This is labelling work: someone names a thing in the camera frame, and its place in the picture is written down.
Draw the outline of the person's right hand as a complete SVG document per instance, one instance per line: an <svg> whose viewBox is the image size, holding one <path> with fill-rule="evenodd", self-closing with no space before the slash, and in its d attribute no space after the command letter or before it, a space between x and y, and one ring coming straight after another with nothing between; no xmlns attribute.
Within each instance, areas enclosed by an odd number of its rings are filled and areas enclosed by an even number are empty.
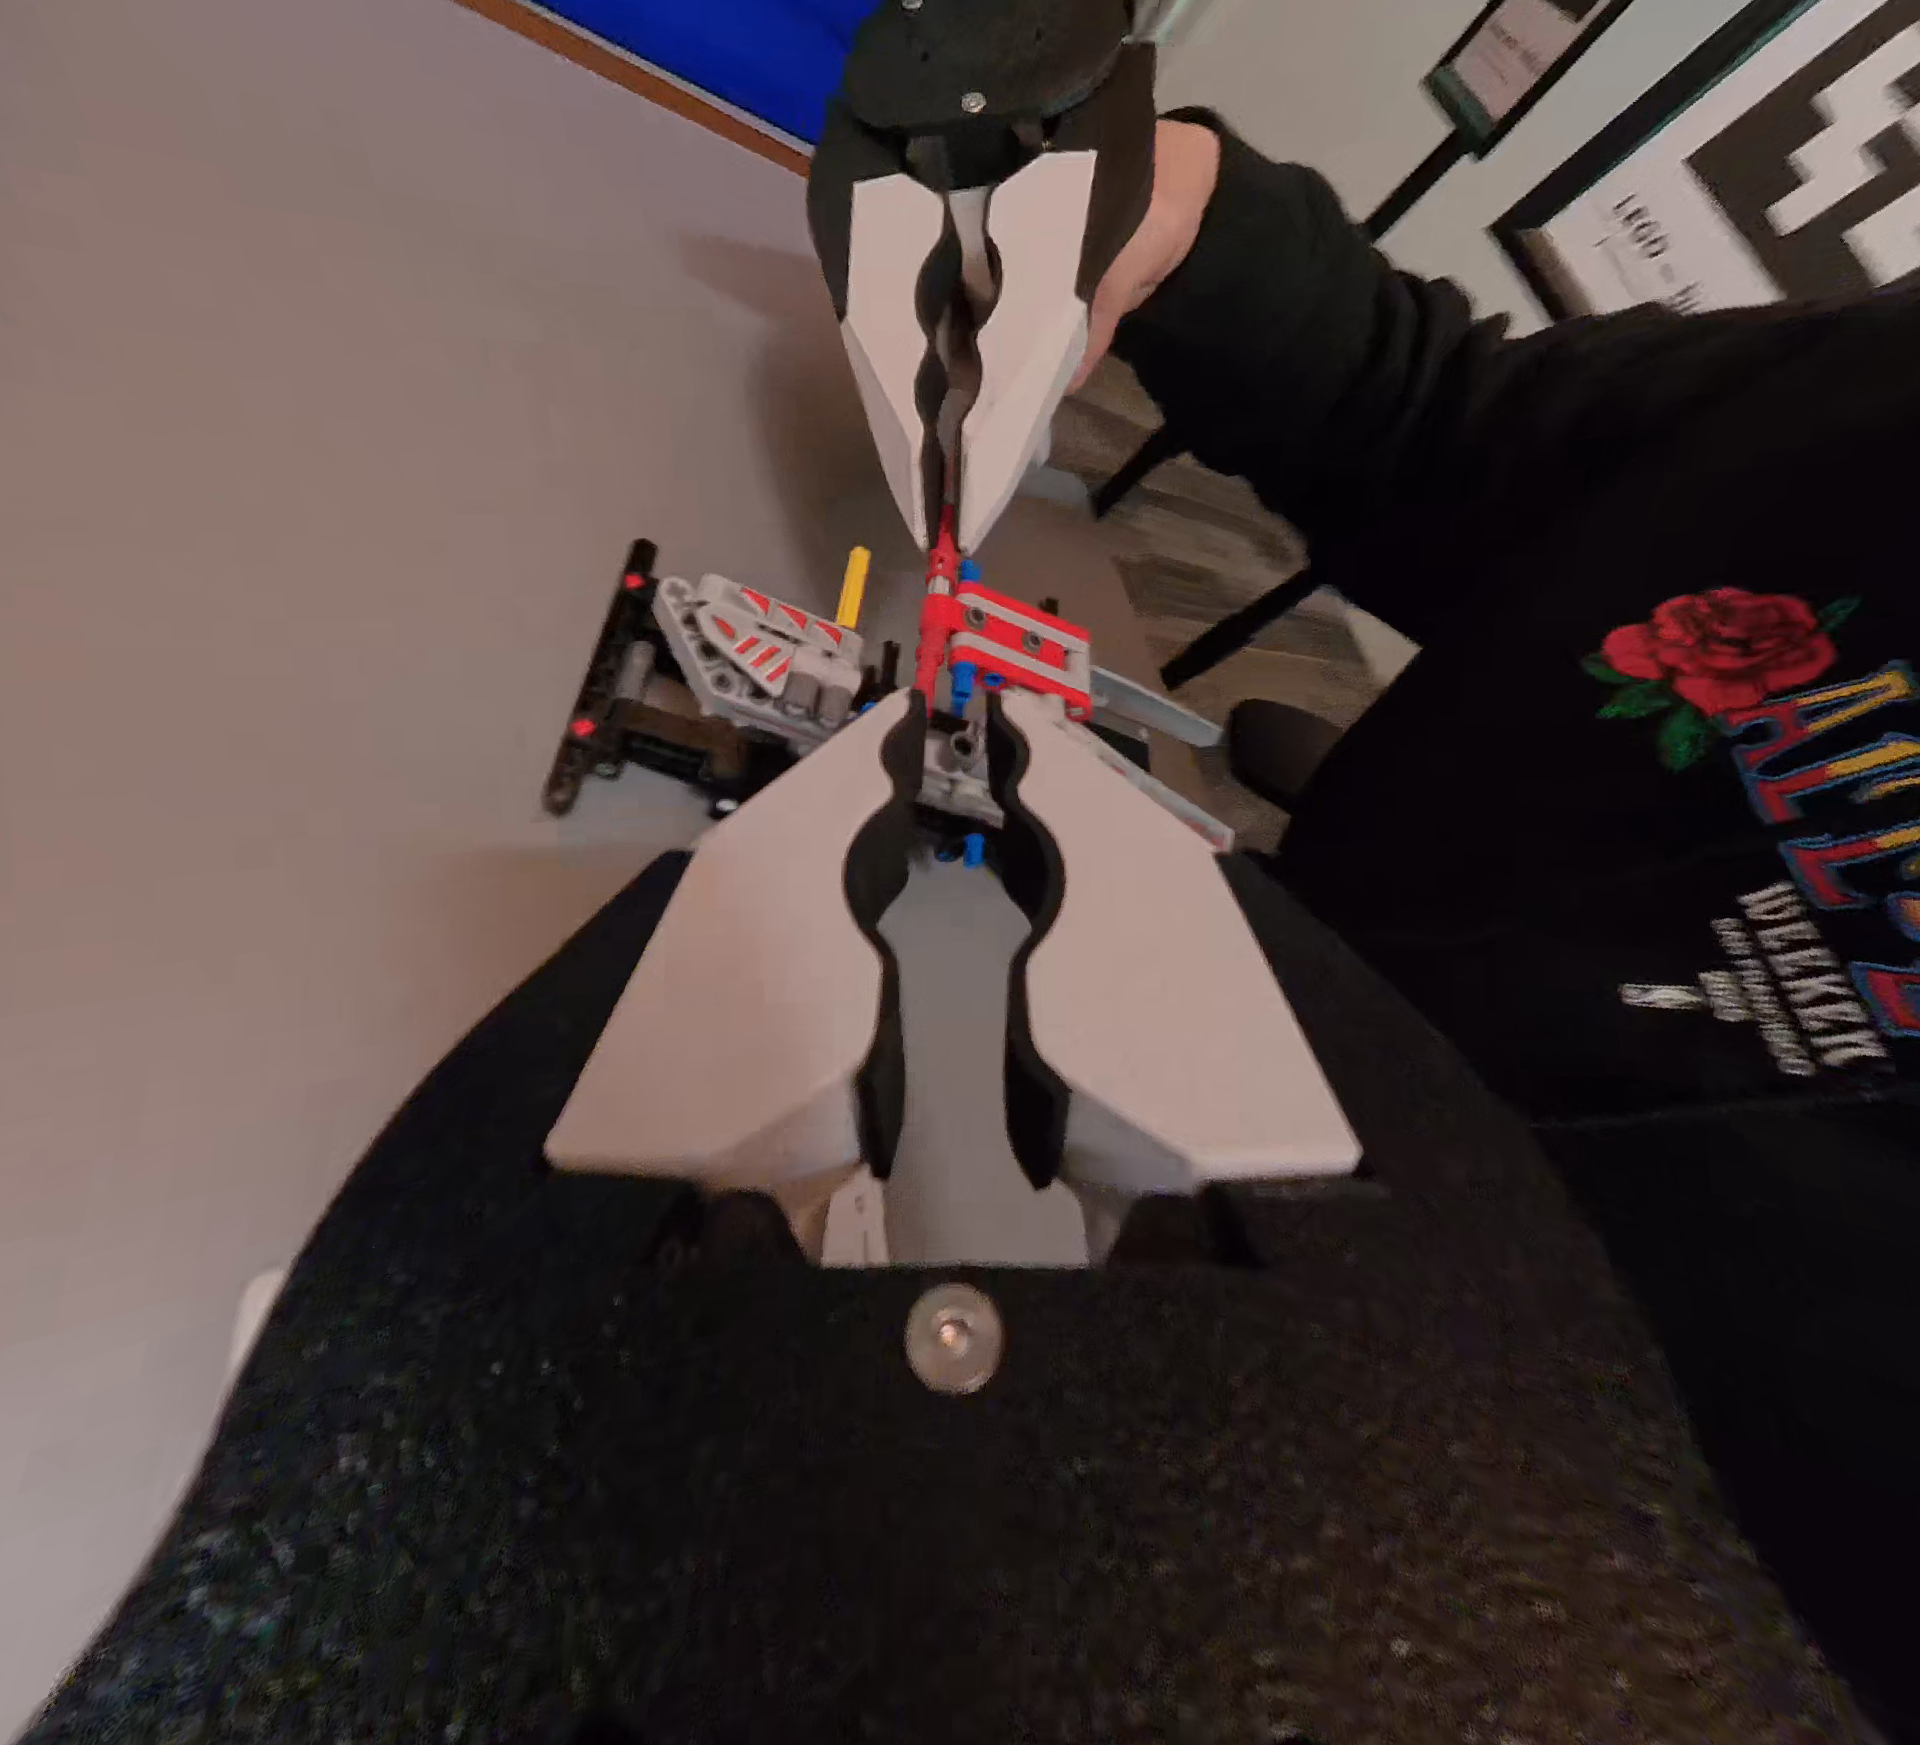
<svg viewBox="0 0 1920 1745"><path fill-rule="evenodd" d="M1217 184L1217 130L1193 116L1156 124L1152 201L1089 298L1089 345L1074 386L1110 353L1119 323L1189 259Z"/></svg>

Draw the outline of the grey desk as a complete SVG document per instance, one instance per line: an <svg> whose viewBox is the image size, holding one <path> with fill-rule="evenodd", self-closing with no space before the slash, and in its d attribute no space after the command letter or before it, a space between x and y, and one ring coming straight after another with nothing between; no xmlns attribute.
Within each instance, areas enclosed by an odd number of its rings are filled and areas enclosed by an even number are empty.
<svg viewBox="0 0 1920 1745"><path fill-rule="evenodd" d="M405 1091L693 827L531 809L620 531L744 514L799 179L446 0L3 0L3 1734Z"/></svg>

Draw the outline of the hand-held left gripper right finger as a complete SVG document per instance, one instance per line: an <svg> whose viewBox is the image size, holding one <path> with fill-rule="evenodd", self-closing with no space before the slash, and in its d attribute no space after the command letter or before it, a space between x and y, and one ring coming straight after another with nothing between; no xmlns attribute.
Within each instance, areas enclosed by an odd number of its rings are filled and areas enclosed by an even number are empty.
<svg viewBox="0 0 1920 1745"><path fill-rule="evenodd" d="M1104 1265L1137 1201L1358 1178L1366 1150L1222 852L1037 697L987 703L1001 881L1028 915L1007 1136Z"/></svg>

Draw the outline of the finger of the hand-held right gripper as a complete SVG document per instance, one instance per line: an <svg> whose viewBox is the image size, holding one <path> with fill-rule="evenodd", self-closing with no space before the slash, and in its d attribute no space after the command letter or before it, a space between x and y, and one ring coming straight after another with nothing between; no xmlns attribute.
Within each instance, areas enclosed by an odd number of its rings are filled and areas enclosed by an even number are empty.
<svg viewBox="0 0 1920 1745"><path fill-rule="evenodd" d="M929 549L942 509L942 414L956 386L957 237L948 194L909 173L852 184L844 345L894 506Z"/></svg>
<svg viewBox="0 0 1920 1745"><path fill-rule="evenodd" d="M942 487L957 555L980 555L1089 348L1089 194L1094 154L1037 154L1010 179L948 194L957 290L942 322Z"/></svg>

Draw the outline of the large framed black-white poster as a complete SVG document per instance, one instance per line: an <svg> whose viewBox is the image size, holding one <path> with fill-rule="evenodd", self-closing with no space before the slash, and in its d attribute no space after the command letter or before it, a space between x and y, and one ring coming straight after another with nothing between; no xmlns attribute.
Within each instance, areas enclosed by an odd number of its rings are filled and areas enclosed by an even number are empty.
<svg viewBox="0 0 1920 1745"><path fill-rule="evenodd" d="M1549 322L1914 289L1920 0L1749 0L1490 237Z"/></svg>

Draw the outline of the black chair base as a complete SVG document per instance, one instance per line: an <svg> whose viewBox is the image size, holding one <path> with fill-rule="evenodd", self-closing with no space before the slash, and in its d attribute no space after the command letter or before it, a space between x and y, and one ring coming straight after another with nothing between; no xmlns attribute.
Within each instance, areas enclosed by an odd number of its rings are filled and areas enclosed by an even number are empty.
<svg viewBox="0 0 1920 1745"><path fill-rule="evenodd" d="M1307 589L1301 541L1170 433L1120 424L1130 456L1089 484L1147 626L1156 691L1217 725L1193 751L1235 827L1278 827L1338 740L1383 697L1358 626Z"/></svg>

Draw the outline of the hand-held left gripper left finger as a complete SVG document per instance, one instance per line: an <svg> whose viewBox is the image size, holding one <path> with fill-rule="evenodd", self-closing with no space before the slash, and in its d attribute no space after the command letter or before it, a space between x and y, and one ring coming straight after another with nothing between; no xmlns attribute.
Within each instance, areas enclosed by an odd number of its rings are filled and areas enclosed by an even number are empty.
<svg viewBox="0 0 1920 1745"><path fill-rule="evenodd" d="M686 861L546 1159L778 1205L827 1257L830 1201L902 1136L900 956L923 697L894 691Z"/></svg>

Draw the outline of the toy brick vehicle model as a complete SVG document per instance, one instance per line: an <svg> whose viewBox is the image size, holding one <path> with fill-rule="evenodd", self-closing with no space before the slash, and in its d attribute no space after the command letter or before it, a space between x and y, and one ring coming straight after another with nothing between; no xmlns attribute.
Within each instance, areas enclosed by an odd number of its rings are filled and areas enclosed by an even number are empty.
<svg viewBox="0 0 1920 1745"><path fill-rule="evenodd" d="M646 770L690 783L709 819L729 819L859 712L923 682L923 829L935 864L991 864L991 697L1037 697L1120 783L1212 852L1235 852L1235 829L1217 815L1152 772L1156 737L1201 751L1217 749L1217 725L1156 682L1098 666L1089 626L1063 618L1054 594L1019 599L987 585L973 555L935 549L923 607L929 651L909 651L859 626L864 589L869 549L845 555L836 607L815 610L743 578L655 575L655 546L634 541L540 809L565 819L590 779Z"/></svg>

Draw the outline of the person's right forearm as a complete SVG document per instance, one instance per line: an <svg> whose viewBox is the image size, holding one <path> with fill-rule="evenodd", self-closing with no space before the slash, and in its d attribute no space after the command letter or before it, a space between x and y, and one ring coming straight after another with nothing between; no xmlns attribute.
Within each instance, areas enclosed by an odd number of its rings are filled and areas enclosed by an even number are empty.
<svg viewBox="0 0 1920 1745"><path fill-rule="evenodd" d="M1217 113L1217 184L1189 259L1119 323L1164 424L1338 566L1388 529L1400 484L1455 445L1511 312L1400 269L1326 173L1273 161Z"/></svg>

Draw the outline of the person in black sweatshirt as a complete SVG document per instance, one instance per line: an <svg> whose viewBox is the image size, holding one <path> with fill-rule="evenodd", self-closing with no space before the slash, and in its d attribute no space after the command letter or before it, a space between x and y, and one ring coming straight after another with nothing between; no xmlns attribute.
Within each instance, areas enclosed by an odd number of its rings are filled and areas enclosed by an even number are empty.
<svg viewBox="0 0 1920 1745"><path fill-rule="evenodd" d="M1795 1615L1914 1741L1914 290L1283 336L1296 514L1419 656L1289 891L1511 1100Z"/></svg>

